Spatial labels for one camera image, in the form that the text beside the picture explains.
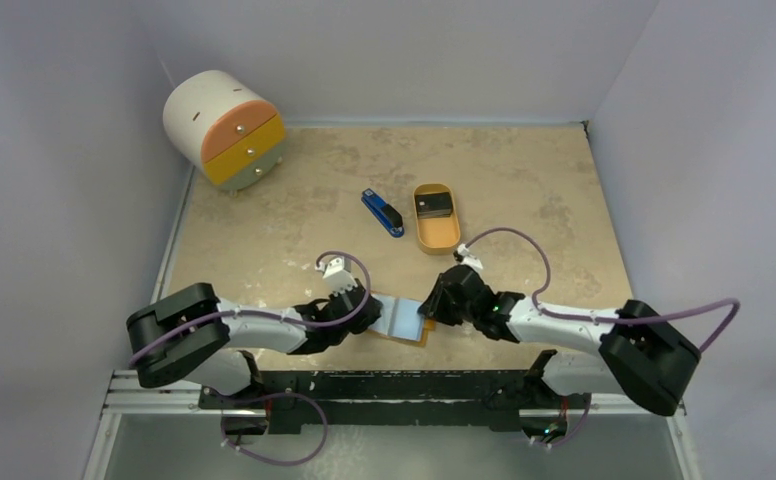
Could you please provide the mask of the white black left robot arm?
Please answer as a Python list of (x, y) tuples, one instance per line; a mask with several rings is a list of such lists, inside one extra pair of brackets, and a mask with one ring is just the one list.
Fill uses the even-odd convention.
[(237, 305), (219, 298), (211, 284), (196, 283), (128, 317), (129, 364), (145, 389), (190, 381), (248, 409), (262, 395), (253, 350), (322, 353), (366, 331), (383, 307), (362, 284), (271, 310)]

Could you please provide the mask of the orange leather card holder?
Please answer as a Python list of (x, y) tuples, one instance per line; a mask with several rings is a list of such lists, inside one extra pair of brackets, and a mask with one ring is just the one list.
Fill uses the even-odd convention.
[(383, 339), (416, 347), (424, 347), (428, 334), (436, 322), (425, 318), (417, 300), (374, 293), (372, 297), (382, 305), (379, 317), (367, 331)]

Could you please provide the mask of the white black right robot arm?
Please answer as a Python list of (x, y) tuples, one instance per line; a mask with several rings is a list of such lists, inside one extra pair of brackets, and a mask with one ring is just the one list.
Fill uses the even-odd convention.
[(491, 340), (547, 345), (525, 381), (540, 407), (564, 396), (616, 394), (671, 416), (701, 360), (691, 341), (640, 301), (610, 310), (608, 323), (581, 308), (544, 313), (524, 293), (492, 290), (465, 265), (439, 274), (418, 311), (445, 325), (468, 322)]

